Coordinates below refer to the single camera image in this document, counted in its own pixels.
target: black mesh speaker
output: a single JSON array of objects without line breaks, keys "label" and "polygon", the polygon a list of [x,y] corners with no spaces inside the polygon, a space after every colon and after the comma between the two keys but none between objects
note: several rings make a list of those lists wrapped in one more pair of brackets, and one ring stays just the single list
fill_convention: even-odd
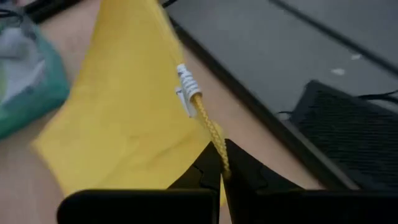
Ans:
[{"label": "black mesh speaker", "polygon": [[362,189],[398,189],[398,115],[311,81],[290,121]]}]

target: yellow cloth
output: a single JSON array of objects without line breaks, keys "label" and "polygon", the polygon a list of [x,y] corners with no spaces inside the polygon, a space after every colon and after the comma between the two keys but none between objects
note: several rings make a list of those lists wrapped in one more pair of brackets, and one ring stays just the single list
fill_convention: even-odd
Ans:
[{"label": "yellow cloth", "polygon": [[34,143],[66,195],[165,189],[210,141],[175,94],[178,46],[165,42],[153,7],[103,0],[71,95]]}]

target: plastic bag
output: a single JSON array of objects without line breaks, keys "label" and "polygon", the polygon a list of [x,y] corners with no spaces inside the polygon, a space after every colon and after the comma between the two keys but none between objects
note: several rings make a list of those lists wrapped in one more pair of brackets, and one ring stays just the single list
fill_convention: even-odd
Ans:
[{"label": "plastic bag", "polygon": [[0,4],[0,138],[48,111],[69,94],[62,60],[17,7]]}]

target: tabletop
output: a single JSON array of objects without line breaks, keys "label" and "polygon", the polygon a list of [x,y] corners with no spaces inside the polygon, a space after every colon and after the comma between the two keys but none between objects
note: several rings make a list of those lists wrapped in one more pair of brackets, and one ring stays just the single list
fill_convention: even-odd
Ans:
[{"label": "tabletop", "polygon": [[[44,36],[62,56],[71,83],[90,45],[100,3],[100,0],[84,0],[40,25]],[[203,90],[210,117],[220,124],[229,139],[299,186],[322,188],[188,49],[184,49],[184,54],[187,67]],[[56,223],[56,209],[63,195],[51,172],[29,146],[56,112],[0,141],[0,223]],[[226,206],[221,208],[220,223],[230,223]]]}]

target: gray surface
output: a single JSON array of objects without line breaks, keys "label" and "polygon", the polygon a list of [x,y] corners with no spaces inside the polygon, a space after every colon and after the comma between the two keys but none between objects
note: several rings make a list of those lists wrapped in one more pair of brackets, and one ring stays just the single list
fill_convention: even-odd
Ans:
[{"label": "gray surface", "polygon": [[398,1],[282,1],[398,67]]},{"label": "gray surface", "polygon": [[395,75],[268,1],[179,0],[167,11],[271,111],[294,109],[311,79],[353,95],[398,88]]}]

